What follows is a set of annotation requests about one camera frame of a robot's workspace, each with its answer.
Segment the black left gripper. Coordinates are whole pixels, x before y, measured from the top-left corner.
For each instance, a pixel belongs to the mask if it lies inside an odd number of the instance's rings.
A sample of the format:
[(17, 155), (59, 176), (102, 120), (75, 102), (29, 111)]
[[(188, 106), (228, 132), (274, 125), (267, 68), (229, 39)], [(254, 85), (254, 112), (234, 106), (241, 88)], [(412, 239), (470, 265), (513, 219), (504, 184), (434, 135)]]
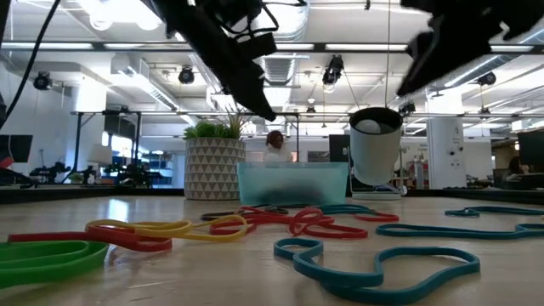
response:
[(166, 25), (166, 32), (177, 31), (173, 22), (182, 18), (182, 36), (235, 102), (268, 121), (276, 118), (259, 68), (223, 32), (234, 32), (243, 19), (251, 23), (262, 11), (262, 0), (146, 0), (146, 6)]

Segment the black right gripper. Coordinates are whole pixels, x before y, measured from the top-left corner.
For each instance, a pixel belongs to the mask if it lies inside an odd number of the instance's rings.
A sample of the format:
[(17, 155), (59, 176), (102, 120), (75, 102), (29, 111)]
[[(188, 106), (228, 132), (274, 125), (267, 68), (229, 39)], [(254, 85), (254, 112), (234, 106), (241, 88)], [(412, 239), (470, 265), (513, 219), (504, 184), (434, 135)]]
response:
[(429, 83), (490, 52), (489, 40), (502, 32), (493, 0), (401, 0), (405, 9), (430, 13), (430, 31), (407, 44), (411, 65), (397, 89), (413, 94)]

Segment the dark purple rubber band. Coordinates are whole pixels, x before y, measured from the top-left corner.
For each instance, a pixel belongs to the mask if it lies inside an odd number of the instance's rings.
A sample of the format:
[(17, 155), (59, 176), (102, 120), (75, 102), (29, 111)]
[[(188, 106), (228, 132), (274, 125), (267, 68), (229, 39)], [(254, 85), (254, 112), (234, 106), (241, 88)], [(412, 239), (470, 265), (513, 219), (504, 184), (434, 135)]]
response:
[(237, 214), (245, 216), (252, 213), (273, 213), (280, 215), (287, 215), (288, 211), (282, 207), (275, 206), (264, 206), (264, 207), (240, 207), (237, 211), (234, 212), (209, 212), (204, 213), (200, 216), (201, 221), (213, 221), (215, 219)]

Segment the red rubber band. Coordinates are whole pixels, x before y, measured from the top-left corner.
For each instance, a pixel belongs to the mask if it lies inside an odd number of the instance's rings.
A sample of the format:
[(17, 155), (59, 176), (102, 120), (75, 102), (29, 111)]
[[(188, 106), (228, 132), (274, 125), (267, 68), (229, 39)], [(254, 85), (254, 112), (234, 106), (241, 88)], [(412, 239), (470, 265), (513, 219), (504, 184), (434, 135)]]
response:
[(335, 222), (333, 217), (326, 217), (324, 213), (315, 207), (307, 207), (295, 215), (285, 215), (276, 212), (265, 212), (257, 208), (245, 207), (249, 213), (242, 217), (248, 224), (287, 224), (288, 231), (292, 236), (299, 236), (309, 226), (329, 225)]
[(400, 221), (400, 217), (395, 214), (381, 212), (360, 212), (354, 214), (354, 217), (358, 220), (366, 222), (394, 223)]
[[(247, 224), (247, 233), (252, 233), (262, 224)], [(302, 235), (331, 239), (365, 239), (368, 232), (365, 229), (337, 225), (313, 225), (309, 226)]]
[(84, 231), (11, 234), (8, 242), (96, 241), (113, 244), (137, 252), (162, 252), (173, 246), (170, 238), (137, 235), (134, 229), (90, 226)]

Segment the yellow rubber band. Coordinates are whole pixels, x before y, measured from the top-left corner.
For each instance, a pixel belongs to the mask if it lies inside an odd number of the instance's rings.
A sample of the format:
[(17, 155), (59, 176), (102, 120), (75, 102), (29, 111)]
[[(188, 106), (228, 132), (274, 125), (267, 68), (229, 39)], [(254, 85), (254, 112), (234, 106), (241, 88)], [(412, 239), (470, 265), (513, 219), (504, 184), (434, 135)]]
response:
[[(241, 228), (233, 234), (226, 235), (205, 235), (194, 233), (193, 230), (201, 227), (211, 227), (215, 224), (234, 220), (241, 223)], [(153, 238), (176, 238), (186, 239), (193, 241), (211, 241), (211, 242), (231, 242), (240, 239), (244, 236), (249, 228), (247, 221), (239, 215), (230, 214), (220, 217), (218, 219), (208, 221), (200, 224), (193, 224), (189, 220), (179, 220), (173, 223), (164, 222), (141, 222), (141, 223), (128, 223), (115, 219), (98, 219), (90, 221), (86, 224), (86, 229), (90, 229), (92, 226), (99, 227), (111, 227), (118, 229), (131, 229), (134, 230), (136, 235)]]

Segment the green rubber band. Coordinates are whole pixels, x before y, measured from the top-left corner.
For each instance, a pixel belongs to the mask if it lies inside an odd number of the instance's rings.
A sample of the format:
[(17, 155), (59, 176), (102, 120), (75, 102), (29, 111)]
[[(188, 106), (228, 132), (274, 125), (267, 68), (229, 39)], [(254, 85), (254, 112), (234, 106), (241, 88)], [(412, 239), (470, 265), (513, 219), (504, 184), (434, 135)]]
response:
[(103, 266), (110, 245), (95, 241), (0, 243), (0, 289), (64, 281)]

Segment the teal translucent plastic bin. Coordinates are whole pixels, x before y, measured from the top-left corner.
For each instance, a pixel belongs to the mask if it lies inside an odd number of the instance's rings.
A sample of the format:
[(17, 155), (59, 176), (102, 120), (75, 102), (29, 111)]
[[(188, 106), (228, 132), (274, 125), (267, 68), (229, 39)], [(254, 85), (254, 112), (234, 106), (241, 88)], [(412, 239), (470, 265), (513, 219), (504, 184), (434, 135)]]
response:
[(342, 204), (348, 188), (345, 162), (240, 162), (244, 206)]

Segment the black beam with light strips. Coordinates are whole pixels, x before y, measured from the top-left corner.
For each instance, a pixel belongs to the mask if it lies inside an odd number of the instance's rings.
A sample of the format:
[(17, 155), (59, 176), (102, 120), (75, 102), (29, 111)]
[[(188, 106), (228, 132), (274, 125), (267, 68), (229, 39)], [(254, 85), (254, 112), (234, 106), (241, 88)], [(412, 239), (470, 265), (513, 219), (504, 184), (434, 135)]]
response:
[[(403, 54), (405, 43), (324, 43), (278, 42), (277, 50), (283, 53), (332, 53), (332, 54)], [(46, 41), (39, 47), (44, 52), (144, 52), (144, 53), (191, 53), (192, 47), (185, 42), (98, 42), (98, 41)], [(493, 55), (544, 55), (544, 44), (492, 44)]]

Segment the succulent in triangle-patterned pot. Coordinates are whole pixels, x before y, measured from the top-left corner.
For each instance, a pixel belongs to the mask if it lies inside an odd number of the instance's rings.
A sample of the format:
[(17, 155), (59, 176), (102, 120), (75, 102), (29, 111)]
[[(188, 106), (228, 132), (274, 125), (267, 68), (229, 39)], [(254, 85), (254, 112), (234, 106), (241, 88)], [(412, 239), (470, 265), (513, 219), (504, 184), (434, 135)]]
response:
[(229, 110), (217, 121), (200, 121), (184, 130), (184, 196), (195, 201), (240, 199), (237, 166), (246, 160), (241, 140), (246, 112)]

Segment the white spotlight lamp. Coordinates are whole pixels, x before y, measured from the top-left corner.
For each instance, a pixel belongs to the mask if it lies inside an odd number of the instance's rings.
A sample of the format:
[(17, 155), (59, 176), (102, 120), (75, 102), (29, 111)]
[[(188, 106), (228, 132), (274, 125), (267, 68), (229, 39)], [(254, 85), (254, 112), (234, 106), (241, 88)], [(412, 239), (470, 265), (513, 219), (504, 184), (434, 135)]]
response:
[(380, 191), (352, 190), (352, 197), (366, 201), (395, 201), (405, 196), (405, 187), (390, 184), (394, 166), (400, 157), (400, 138), (403, 117), (386, 107), (357, 110), (349, 118), (348, 159), (350, 172), (362, 184)]

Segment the black monitor with red graphic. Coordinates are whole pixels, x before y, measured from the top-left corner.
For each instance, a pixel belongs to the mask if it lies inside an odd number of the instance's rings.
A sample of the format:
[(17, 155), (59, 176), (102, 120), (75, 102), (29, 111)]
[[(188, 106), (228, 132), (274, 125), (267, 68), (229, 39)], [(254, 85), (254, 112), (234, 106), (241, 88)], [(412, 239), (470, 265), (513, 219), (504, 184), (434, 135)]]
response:
[(32, 135), (0, 135), (0, 168), (25, 173), (32, 140)]

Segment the silver ventilation duct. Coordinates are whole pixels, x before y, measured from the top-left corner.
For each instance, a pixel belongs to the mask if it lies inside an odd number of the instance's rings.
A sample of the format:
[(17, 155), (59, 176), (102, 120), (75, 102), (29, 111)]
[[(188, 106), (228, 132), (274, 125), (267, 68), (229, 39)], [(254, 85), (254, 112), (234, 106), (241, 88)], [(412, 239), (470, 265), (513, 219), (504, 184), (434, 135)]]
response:
[[(309, 0), (262, 0), (262, 13), (252, 22), (253, 30), (271, 31), (276, 43), (300, 43), (309, 19)], [(296, 53), (276, 53), (256, 59), (264, 70), (267, 87), (290, 87), (298, 68)]]

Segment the black wall screen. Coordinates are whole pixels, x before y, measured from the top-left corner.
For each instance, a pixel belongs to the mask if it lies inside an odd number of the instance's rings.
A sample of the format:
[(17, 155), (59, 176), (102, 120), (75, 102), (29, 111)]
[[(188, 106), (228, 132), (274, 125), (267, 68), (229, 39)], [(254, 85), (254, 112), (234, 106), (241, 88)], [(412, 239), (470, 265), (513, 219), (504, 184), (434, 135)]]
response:
[(328, 139), (330, 162), (347, 162), (349, 159), (344, 150), (350, 146), (350, 136), (348, 134), (331, 134)]

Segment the black background gantry frame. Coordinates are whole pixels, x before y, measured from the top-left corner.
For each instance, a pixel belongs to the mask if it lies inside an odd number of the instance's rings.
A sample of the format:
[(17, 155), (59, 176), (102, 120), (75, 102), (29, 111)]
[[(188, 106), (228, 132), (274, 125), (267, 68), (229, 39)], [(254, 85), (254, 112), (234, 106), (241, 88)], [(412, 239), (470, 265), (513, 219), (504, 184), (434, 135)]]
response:
[(75, 139), (75, 146), (74, 146), (74, 159), (73, 159), (73, 166), (71, 167), (71, 170), (65, 175), (61, 183), (63, 184), (65, 181), (68, 180), (68, 178), (73, 174), (78, 172), (78, 162), (79, 162), (79, 153), (80, 153), (80, 140), (81, 140), (81, 132), (82, 132), (82, 118), (84, 116), (89, 116), (89, 119), (99, 115), (99, 116), (121, 116), (121, 115), (135, 115), (137, 117), (137, 124), (136, 124), (136, 130), (135, 130), (135, 140), (134, 140), (134, 147), (132, 150), (131, 155), (131, 163), (134, 167), (137, 167), (139, 164), (139, 139), (140, 139), (140, 132), (141, 132), (141, 125), (142, 125), (142, 117), (143, 112), (142, 111), (132, 111), (132, 110), (102, 110), (102, 111), (73, 111), (71, 113), (74, 116), (77, 116), (76, 120), (76, 139)]

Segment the black aluminium table frame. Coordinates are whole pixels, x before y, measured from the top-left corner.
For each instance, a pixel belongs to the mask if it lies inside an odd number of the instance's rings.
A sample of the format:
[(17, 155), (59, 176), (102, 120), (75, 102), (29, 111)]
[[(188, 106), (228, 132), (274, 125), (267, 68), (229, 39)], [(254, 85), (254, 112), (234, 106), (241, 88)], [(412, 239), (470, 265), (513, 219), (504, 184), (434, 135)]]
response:
[[(65, 187), (0, 189), (0, 205), (36, 201), (62, 201), (109, 196), (183, 196), (183, 189), (136, 189), (129, 187)], [(544, 206), (541, 190), (409, 190), (407, 197), (446, 197), (466, 200), (514, 202)]]

